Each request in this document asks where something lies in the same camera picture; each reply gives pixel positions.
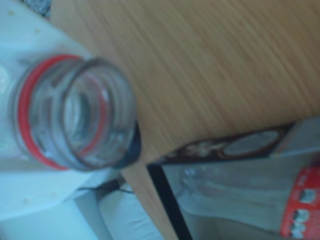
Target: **red ring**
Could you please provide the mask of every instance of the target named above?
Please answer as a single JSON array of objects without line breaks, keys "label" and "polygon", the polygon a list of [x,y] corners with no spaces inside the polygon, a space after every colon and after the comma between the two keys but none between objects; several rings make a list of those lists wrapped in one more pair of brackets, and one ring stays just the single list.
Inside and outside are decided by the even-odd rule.
[{"label": "red ring", "polygon": [[48,68],[66,59],[79,59],[79,58],[80,57],[75,55],[62,54],[62,55],[51,57],[41,62],[32,70],[32,72],[25,79],[25,83],[23,84],[23,87],[20,93],[20,98],[18,101],[18,112],[17,112],[18,127],[20,130],[21,137],[27,149],[41,163],[58,170],[66,170],[67,168],[64,166],[60,166],[55,162],[46,158],[38,149],[38,146],[36,145],[36,143],[32,138],[31,125],[28,118],[29,106],[31,104],[31,95],[38,80],[45,73],[45,71],[48,70]]}]

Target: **wood grain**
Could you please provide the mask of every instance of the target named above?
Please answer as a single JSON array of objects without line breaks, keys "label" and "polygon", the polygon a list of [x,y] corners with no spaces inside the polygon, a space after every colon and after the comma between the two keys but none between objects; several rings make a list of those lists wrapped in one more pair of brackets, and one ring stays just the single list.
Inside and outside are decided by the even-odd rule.
[{"label": "wood grain", "polygon": [[54,0],[52,22],[126,73],[143,137],[123,171],[176,236],[145,164],[190,141],[320,113],[318,0]]}]

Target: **floor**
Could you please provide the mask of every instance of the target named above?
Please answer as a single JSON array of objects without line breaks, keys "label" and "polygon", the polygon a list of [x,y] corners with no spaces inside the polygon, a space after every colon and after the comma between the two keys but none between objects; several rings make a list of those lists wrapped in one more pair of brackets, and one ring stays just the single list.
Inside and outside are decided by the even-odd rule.
[{"label": "floor", "polygon": [[50,18],[50,8],[52,0],[20,0],[29,8],[41,14],[45,18]]}]

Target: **bottle neck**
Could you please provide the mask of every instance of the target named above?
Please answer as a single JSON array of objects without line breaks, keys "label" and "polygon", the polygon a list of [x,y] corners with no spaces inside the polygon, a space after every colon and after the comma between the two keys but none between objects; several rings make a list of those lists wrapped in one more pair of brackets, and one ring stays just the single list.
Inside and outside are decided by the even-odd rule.
[{"label": "bottle neck", "polygon": [[112,166],[131,142],[135,99],[124,76],[104,60],[54,56],[28,74],[18,96],[20,141],[47,165],[80,171]]}]

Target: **red label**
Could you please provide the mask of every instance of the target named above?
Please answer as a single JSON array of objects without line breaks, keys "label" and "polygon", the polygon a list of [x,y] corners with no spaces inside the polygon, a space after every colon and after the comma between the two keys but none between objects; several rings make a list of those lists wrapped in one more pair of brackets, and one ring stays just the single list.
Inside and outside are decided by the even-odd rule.
[{"label": "red label", "polygon": [[320,240],[320,167],[299,173],[284,212],[281,235]]}]

